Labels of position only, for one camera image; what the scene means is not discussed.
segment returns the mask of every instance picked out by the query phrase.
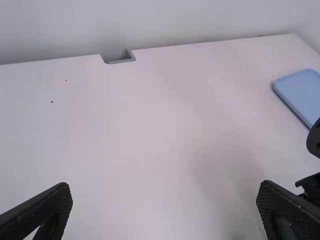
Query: white desk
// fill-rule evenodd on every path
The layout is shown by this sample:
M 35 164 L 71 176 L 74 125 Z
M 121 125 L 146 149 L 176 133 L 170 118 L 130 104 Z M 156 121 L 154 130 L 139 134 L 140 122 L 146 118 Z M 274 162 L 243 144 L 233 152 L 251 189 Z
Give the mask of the white desk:
M 0 66 L 0 212 L 67 182 L 65 240 L 263 239 L 260 182 L 320 172 L 270 83 L 320 56 L 293 34 L 133 54 Z

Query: white wall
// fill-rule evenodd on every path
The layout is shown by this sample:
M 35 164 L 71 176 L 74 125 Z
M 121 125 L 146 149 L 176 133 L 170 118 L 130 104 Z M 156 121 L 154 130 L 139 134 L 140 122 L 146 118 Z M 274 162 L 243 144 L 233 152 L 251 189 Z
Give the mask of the white wall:
M 320 14 L 312 14 L 297 30 L 300 37 L 320 54 Z
M 295 31 L 317 0 L 2 0 L 0 64 Z

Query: blue phone case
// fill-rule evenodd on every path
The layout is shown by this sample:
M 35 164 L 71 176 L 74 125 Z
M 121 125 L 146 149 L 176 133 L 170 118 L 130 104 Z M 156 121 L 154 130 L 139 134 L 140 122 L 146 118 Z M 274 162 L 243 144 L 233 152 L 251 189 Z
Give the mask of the blue phone case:
M 274 81 L 272 87 L 311 129 L 320 118 L 320 74 L 306 69 Z

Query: light blue case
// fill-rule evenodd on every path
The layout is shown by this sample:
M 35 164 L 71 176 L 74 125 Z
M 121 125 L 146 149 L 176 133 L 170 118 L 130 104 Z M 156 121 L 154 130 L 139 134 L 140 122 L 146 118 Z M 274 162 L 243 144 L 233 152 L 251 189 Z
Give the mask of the light blue case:
M 320 74 L 315 70 L 282 77 L 272 87 L 309 128 L 320 118 Z

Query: desk surface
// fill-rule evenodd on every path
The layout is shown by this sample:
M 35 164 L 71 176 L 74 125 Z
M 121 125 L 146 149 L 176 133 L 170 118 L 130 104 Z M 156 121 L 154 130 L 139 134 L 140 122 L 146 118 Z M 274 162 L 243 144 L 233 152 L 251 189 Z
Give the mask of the desk surface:
M 294 34 L 133 54 L 0 66 L 0 212 L 67 182 L 65 240 L 263 239 L 260 182 L 320 172 L 271 82 L 320 56 Z

